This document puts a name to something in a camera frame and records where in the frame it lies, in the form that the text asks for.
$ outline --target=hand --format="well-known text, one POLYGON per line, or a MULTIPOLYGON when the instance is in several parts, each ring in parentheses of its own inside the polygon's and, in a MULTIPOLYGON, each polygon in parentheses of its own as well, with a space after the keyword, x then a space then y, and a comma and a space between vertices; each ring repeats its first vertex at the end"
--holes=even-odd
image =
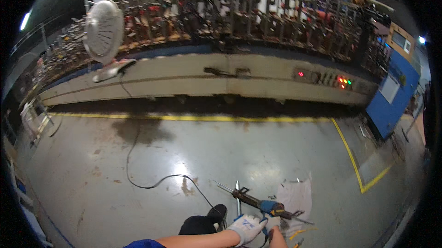
POLYGON ((235 247, 240 247, 252 241, 267 224, 267 219, 262 221, 259 218, 254 218, 251 215, 242 214, 235 221, 227 227, 227 230, 235 231, 240 235, 240 243, 235 247))
POLYGON ((272 217, 268 213, 265 213, 263 220, 264 219, 268 220, 266 227, 262 230, 266 236, 268 236, 270 230, 275 226, 278 226, 278 228, 281 229, 281 218, 279 216, 272 217))

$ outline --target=shoe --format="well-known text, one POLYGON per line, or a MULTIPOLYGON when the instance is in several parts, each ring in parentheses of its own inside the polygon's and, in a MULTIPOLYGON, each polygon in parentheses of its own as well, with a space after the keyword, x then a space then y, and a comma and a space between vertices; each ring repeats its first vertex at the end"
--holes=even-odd
POLYGON ((221 227, 221 224, 223 223, 223 220, 227 216, 227 207, 223 204, 218 204, 207 213, 207 217, 211 219, 213 222, 213 226, 217 229, 217 227, 221 227))

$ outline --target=ceiling light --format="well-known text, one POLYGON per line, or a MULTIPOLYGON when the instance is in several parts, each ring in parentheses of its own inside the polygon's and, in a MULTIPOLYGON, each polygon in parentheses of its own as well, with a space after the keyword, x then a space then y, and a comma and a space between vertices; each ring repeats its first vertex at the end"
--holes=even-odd
POLYGON ((25 17, 23 18, 22 25, 20 26, 20 30, 25 29, 26 23, 29 20, 29 16, 30 16, 30 12, 26 13, 25 17))

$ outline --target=blue cabinet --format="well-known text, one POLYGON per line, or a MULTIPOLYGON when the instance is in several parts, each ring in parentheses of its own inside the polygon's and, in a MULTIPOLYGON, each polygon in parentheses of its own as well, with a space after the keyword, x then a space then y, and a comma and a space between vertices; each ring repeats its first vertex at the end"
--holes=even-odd
POLYGON ((366 109, 383 139, 386 139, 395 128, 417 88, 418 81, 417 71, 403 56, 393 51, 389 64, 389 75, 382 80, 379 90, 376 91, 366 109), (405 78, 405 84, 399 84, 399 88, 395 92, 392 80, 400 82, 400 77, 405 78))

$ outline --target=production line machine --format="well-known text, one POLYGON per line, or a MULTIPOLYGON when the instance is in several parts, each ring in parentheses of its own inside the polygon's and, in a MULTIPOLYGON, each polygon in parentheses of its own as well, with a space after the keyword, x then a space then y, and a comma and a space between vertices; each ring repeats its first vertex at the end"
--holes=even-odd
POLYGON ((76 20, 39 73, 45 105, 176 95, 367 105, 387 73, 386 36, 375 23, 388 29, 390 19, 373 0, 112 1, 123 17, 115 58, 138 63, 92 82, 112 64, 87 57, 79 40, 91 39, 75 29, 88 17, 76 20))

